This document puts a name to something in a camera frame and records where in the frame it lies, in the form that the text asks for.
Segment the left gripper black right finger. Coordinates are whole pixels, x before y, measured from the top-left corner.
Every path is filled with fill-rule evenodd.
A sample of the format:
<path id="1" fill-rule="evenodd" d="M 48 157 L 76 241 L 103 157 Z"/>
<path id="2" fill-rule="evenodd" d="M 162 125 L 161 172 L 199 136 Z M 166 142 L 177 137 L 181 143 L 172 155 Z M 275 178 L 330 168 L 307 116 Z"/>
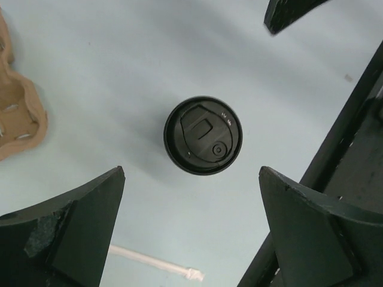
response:
<path id="1" fill-rule="evenodd" d="M 284 286 L 382 286 L 382 214 L 266 166 L 259 184 Z"/>

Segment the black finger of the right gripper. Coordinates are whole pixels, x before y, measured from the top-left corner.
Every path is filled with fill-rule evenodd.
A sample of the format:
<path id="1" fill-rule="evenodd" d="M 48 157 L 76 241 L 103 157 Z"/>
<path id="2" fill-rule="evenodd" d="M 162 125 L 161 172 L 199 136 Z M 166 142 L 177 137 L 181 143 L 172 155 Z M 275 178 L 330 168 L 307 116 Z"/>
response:
<path id="1" fill-rule="evenodd" d="M 276 35 L 325 2 L 327 0 L 270 0 L 264 24 Z"/>

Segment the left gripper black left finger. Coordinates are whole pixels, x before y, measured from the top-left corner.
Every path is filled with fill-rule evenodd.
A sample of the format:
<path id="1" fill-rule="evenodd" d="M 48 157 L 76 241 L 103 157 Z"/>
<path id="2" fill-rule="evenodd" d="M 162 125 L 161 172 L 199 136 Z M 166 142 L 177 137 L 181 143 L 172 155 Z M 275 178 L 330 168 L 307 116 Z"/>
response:
<path id="1" fill-rule="evenodd" d="M 125 175 L 90 182 L 1 216 L 1 286 L 99 286 Z"/>

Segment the brown cardboard cup carrier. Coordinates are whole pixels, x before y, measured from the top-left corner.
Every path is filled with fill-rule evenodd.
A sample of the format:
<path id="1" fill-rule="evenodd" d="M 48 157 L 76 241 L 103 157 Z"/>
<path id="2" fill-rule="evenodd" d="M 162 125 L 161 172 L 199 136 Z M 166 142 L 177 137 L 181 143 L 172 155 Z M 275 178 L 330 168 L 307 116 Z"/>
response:
<path id="1" fill-rule="evenodd" d="M 1 16 L 1 160 L 38 146 L 48 117 L 34 83 L 15 71 L 13 45 Z"/>

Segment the black plastic cup lid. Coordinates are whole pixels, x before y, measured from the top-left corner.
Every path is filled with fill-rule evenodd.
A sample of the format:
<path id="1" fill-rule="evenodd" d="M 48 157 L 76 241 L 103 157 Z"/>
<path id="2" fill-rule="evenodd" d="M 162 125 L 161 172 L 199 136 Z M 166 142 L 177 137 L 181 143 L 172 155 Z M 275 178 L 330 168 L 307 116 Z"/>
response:
<path id="1" fill-rule="evenodd" d="M 174 165 L 199 176 L 214 175 L 238 157 L 243 130 L 234 110 L 211 96 L 195 96 L 169 114 L 163 143 Z"/>

